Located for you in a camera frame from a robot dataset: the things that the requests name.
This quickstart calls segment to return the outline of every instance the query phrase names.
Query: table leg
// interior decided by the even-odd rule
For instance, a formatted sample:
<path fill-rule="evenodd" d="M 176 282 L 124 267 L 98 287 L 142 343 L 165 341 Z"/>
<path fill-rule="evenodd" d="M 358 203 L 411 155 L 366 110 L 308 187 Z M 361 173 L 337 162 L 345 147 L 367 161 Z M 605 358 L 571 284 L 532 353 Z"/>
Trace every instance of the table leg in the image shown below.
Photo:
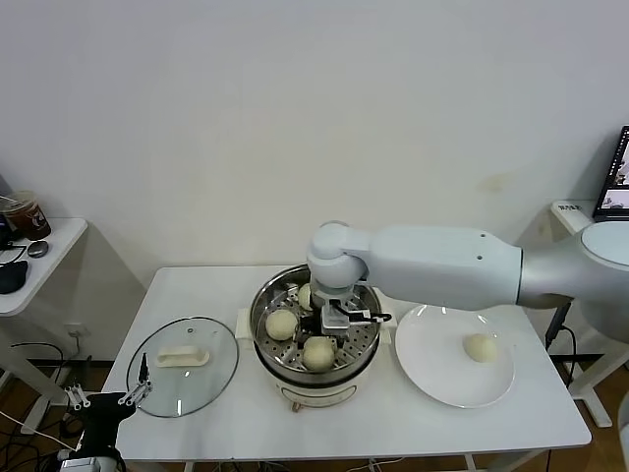
<path fill-rule="evenodd" d="M 568 387 L 568 391 L 575 400 L 583 400 L 599 428 L 610 428 L 612 423 L 594 387 L 627 360 L 629 360 L 629 347 L 617 344 L 612 351 L 598 359 L 585 372 L 579 368 L 579 365 L 574 367 L 574 381 Z"/>
<path fill-rule="evenodd" d="M 66 380 L 66 377 L 68 377 L 68 375 L 70 374 L 70 371 L 71 369 L 69 367 L 58 367 L 52 373 L 50 379 L 52 379 L 53 381 L 57 379 L 56 383 L 58 385 L 62 385 L 63 382 Z M 66 406 L 67 404 L 68 398 L 66 395 L 64 395 L 63 398 L 59 399 L 59 401 L 57 401 L 57 399 L 50 400 L 43 395 L 40 396 L 30 409 L 29 415 L 24 421 L 25 425 L 22 426 L 20 433 L 22 433 L 23 435 L 32 435 L 33 431 L 39 427 L 39 423 L 41 423 L 41 420 L 43 420 L 43 417 L 45 416 L 46 411 L 48 411 L 49 406 Z"/>
<path fill-rule="evenodd" d="M 476 463 L 472 454 L 465 454 L 465 466 L 469 472 L 477 472 Z"/>
<path fill-rule="evenodd" d="M 11 372 L 50 400 L 60 400 L 66 396 L 55 382 L 45 376 L 27 359 L 17 354 L 14 349 L 11 349 L 10 344 L 4 339 L 0 339 L 0 367 Z"/>
<path fill-rule="evenodd" d="M 487 468 L 487 471 L 511 472 L 546 449 L 503 452 L 498 455 Z"/>

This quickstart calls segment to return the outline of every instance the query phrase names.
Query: black cable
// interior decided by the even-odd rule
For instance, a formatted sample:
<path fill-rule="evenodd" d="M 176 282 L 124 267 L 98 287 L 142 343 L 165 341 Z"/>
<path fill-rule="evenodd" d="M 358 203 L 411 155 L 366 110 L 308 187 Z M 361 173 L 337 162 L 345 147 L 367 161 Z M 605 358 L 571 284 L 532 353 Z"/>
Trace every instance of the black cable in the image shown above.
<path fill-rule="evenodd" d="M 13 445 L 20 445 L 22 448 L 20 449 L 20 451 L 24 450 L 25 447 L 28 447 L 30 449 L 34 449 L 35 451 L 35 457 L 32 457 L 30 460 L 37 460 L 37 464 L 39 464 L 39 462 L 41 461 L 41 453 L 39 452 L 39 449 L 37 447 L 35 447 L 34 445 L 30 445 L 30 444 L 22 444 L 20 442 L 14 442 Z M 9 470 L 13 470 L 15 468 L 17 468 L 20 464 L 12 467 L 12 469 Z"/>
<path fill-rule="evenodd" d="M 17 344 L 11 344 L 11 347 L 21 347 L 21 346 L 47 346 L 47 347 L 52 347 L 53 349 L 55 349 L 58 353 L 59 353 L 59 361 L 61 363 L 61 365 L 59 366 L 59 370 L 61 370 L 61 367 L 63 367 L 64 360 L 63 360 L 63 351 L 61 350 L 61 348 L 59 346 L 55 346 L 54 344 L 50 344 L 49 342 L 18 342 Z M 55 381 L 59 380 L 59 372 L 57 373 L 57 379 Z"/>
<path fill-rule="evenodd" d="M 8 264 L 12 264 L 12 263 L 16 262 L 21 256 L 24 255 L 24 251 L 27 249 L 27 247 L 26 246 L 16 246 L 16 245 L 11 244 L 11 245 L 4 246 L 2 248 L 2 252 L 4 252 L 4 251 L 11 251 L 13 249 L 19 249 L 20 253 L 15 258 L 11 259 L 10 261 L 8 261 L 6 263 L 0 263 L 0 266 L 6 266 Z"/>
<path fill-rule="evenodd" d="M 572 337 L 572 364 L 570 365 L 570 373 L 568 374 L 568 382 L 566 383 L 566 387 L 568 387 L 574 380 L 574 367 L 577 364 L 577 336 L 568 326 L 562 326 L 561 329 L 568 331 Z"/>
<path fill-rule="evenodd" d="M 568 326 L 562 325 L 559 328 L 560 331 L 568 331 L 570 333 L 570 337 L 572 338 L 572 363 L 570 364 L 570 372 L 568 373 L 568 380 L 566 381 L 566 388 L 570 386 L 572 381 L 574 380 L 574 367 L 577 364 L 577 336 L 574 331 L 570 329 Z M 550 470 L 550 455 L 552 454 L 552 449 L 548 450 L 548 457 L 546 458 L 546 472 Z"/>

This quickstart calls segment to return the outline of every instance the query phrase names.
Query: wooden floor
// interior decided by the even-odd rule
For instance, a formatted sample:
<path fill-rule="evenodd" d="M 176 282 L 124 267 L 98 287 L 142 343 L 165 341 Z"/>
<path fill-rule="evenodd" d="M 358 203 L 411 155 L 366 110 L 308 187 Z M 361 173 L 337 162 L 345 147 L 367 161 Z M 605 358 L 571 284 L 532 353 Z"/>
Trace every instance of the wooden floor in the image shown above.
<path fill-rule="evenodd" d="M 73 372 L 68 377 L 68 381 L 71 382 L 75 376 L 80 376 L 82 385 L 86 389 L 100 390 L 107 377 L 107 373 L 107 369 L 92 368 L 89 372 Z M 614 417 L 614 422 L 620 401 L 627 391 L 629 391 L 629 371 L 624 367 L 618 369 L 597 387 L 597 393 L 607 411 Z M 0 393 L 0 409 L 14 418 L 24 419 L 25 411 L 35 399 L 35 393 L 27 385 L 20 381 L 13 380 Z M 551 472 L 624 472 L 628 470 L 623 464 L 616 428 L 597 428 L 581 402 L 578 404 L 579 409 L 590 427 L 590 431 L 592 431 L 593 440 L 585 447 L 555 450 L 550 458 L 549 470 Z M 45 428 L 45 433 L 59 437 L 58 425 L 54 425 L 54 423 L 62 417 L 63 413 L 63 408 L 53 407 L 50 409 L 42 425 L 43 428 Z M 12 443 L 27 443 L 36 446 L 41 454 L 53 452 L 60 448 L 58 444 L 46 438 L 30 436 L 10 438 L 13 431 L 14 424 L 10 420 L 0 417 L 0 472 L 29 472 L 35 470 L 35 450 L 18 445 L 7 446 L 9 439 L 11 439 Z M 76 440 L 63 441 L 70 445 L 76 444 Z M 477 466 L 483 468 L 491 462 L 492 456 L 490 454 L 475 455 L 475 460 Z M 544 472 L 546 460 L 547 454 L 543 453 L 524 464 L 518 470 L 521 472 Z M 350 468 L 362 467 L 366 464 L 366 460 L 348 460 L 284 462 L 281 465 L 290 469 L 291 472 L 345 472 Z M 169 472 L 183 471 L 183 464 L 171 463 L 164 464 L 164 466 Z M 218 464 L 203 463 L 197 464 L 195 467 L 196 472 L 213 472 L 214 470 L 218 472 Z M 259 470 L 259 467 L 256 463 L 239 463 L 236 465 L 223 463 L 220 470 L 221 472 L 256 472 Z M 272 469 L 263 469 L 264 472 L 270 470 L 281 471 L 287 469 L 282 468 L 282 466 L 275 466 Z M 383 464 L 381 465 L 381 470 L 382 472 L 465 470 L 465 460 L 463 457 L 405 458 L 400 462 Z"/>

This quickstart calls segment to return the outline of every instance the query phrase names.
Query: electrical outlet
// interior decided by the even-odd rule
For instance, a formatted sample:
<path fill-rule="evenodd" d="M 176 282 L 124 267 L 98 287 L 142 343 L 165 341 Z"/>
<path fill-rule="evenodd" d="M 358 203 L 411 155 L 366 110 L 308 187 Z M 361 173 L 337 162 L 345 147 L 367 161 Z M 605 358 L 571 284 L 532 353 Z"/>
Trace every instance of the electrical outlet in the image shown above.
<path fill-rule="evenodd" d="M 70 337 L 89 336 L 89 331 L 83 323 L 65 323 L 64 328 Z"/>

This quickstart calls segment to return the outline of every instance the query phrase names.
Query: white plate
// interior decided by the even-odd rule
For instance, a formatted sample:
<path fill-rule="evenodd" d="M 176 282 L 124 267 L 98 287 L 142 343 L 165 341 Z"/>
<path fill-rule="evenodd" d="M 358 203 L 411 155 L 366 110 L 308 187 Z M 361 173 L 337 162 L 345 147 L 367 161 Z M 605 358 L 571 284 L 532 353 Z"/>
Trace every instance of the white plate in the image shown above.
<path fill-rule="evenodd" d="M 466 354 L 463 338 L 475 333 L 496 341 L 494 362 L 476 362 Z M 400 322 L 395 350 L 416 386 L 432 398 L 461 408 L 491 405 L 509 391 L 515 378 L 509 346 L 475 312 L 420 305 Z"/>

